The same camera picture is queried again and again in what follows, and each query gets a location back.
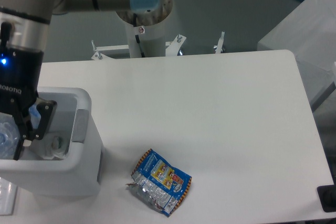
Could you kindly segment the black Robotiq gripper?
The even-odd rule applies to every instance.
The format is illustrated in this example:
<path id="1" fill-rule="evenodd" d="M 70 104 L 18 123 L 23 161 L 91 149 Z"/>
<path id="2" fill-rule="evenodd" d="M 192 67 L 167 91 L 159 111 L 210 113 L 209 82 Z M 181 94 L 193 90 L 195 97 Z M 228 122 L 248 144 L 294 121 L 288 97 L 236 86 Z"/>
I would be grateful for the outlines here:
<path id="1" fill-rule="evenodd" d="M 1 112 L 13 116 L 18 140 L 13 160 L 19 160 L 25 140 L 42 140 L 56 112 L 57 102 L 37 98 L 37 84 L 44 53 L 1 47 Z M 33 128 L 29 108 L 36 102 L 40 114 Z"/>

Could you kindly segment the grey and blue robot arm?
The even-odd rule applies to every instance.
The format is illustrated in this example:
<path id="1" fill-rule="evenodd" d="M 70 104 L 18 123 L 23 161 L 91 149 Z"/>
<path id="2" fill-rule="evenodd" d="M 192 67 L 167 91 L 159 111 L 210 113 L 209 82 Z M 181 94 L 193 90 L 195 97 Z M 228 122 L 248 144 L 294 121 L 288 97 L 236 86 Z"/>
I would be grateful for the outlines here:
<path id="1" fill-rule="evenodd" d="M 18 160 L 23 143 L 41 140 L 57 103 L 39 97 L 37 86 L 54 14 L 157 9 L 160 0 L 1 0 L 1 113 L 18 130 L 10 158 Z"/>

